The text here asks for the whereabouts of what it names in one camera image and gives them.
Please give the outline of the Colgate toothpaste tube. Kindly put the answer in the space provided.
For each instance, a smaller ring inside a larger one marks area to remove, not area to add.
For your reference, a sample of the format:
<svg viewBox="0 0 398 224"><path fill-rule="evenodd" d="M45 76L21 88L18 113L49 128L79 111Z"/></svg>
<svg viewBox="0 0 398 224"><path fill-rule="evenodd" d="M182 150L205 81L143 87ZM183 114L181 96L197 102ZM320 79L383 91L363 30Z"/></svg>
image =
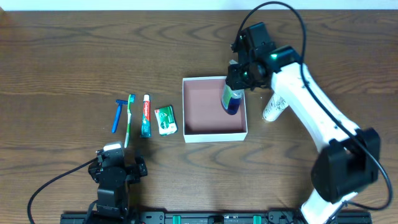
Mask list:
<svg viewBox="0 0 398 224"><path fill-rule="evenodd" d="M150 95L145 94L143 99L142 109L142 124L141 124L141 138L150 138Z"/></svg>

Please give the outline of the clear pump sanitizer bottle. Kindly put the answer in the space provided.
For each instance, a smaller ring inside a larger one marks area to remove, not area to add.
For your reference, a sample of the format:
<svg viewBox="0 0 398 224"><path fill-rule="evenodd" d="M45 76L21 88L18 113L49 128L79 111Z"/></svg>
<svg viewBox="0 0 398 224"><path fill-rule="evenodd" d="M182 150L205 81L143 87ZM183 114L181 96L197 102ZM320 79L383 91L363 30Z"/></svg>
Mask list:
<svg viewBox="0 0 398 224"><path fill-rule="evenodd" d="M227 84L225 84L221 96L223 109L230 115L236 114L243 96L244 90L232 90Z"/></svg>

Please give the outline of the white lotion tube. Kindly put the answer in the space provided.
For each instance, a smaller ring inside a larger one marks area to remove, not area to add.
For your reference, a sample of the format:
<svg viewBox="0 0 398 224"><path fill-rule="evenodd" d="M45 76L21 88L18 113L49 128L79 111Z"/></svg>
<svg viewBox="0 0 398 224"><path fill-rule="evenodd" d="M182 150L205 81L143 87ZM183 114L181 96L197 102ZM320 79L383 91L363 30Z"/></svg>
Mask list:
<svg viewBox="0 0 398 224"><path fill-rule="evenodd" d="M262 112L262 118L266 122L273 122L288 106L289 104L281 96L274 93Z"/></svg>

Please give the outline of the blue disposable razor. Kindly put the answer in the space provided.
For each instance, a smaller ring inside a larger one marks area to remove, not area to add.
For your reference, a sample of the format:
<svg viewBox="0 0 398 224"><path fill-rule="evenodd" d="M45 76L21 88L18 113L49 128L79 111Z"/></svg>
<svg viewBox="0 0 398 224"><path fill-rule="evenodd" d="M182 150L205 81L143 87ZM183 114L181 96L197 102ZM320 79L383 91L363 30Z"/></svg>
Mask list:
<svg viewBox="0 0 398 224"><path fill-rule="evenodd" d="M127 105L127 101L125 100L115 100L115 103L118 105L117 109L116 109L116 114L114 117L114 121L113 121L113 127L111 132L115 133L117 128L118 128L118 123L119 123L119 119L121 116L121 112L122 112L122 108L124 105Z"/></svg>

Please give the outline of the green white toothbrush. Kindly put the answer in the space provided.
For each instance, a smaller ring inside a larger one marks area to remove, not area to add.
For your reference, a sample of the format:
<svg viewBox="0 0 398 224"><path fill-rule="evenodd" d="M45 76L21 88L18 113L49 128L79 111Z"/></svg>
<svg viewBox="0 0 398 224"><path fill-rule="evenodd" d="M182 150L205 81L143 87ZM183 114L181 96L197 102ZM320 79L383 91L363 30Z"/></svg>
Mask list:
<svg viewBox="0 0 398 224"><path fill-rule="evenodd" d="M124 148L126 149L129 145L129 138L130 138L130 128L131 128L131 120L132 120L132 113L131 113L131 105L135 102L135 94L130 94L127 101L127 126L126 126L126 136L124 140Z"/></svg>

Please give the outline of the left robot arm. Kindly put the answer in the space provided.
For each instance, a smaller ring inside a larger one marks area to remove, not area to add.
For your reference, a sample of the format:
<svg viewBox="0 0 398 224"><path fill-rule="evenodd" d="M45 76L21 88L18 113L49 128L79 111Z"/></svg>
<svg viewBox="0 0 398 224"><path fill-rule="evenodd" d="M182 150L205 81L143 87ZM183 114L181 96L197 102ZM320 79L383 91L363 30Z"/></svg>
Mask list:
<svg viewBox="0 0 398 224"><path fill-rule="evenodd" d="M115 144L96 152L96 160L89 165L88 173L98 184L97 213L122 220L129 211L129 186L147 175L147 167L141 156L127 166L124 148Z"/></svg>

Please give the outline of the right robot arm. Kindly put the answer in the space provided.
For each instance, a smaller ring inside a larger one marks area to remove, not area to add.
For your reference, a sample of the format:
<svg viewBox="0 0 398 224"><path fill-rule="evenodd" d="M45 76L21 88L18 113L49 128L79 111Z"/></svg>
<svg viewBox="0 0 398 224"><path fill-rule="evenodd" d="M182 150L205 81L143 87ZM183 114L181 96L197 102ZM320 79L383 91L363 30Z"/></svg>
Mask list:
<svg viewBox="0 0 398 224"><path fill-rule="evenodd" d="M255 88L274 92L263 111L266 121L291 107L318 151L311 171L314 190L300 208L302 222L327 223L345 202L377 181L378 133L350 121L314 82L298 53L288 45L275 46L264 23L239 31L231 49L238 61L228 67L223 109L236 114L244 91Z"/></svg>

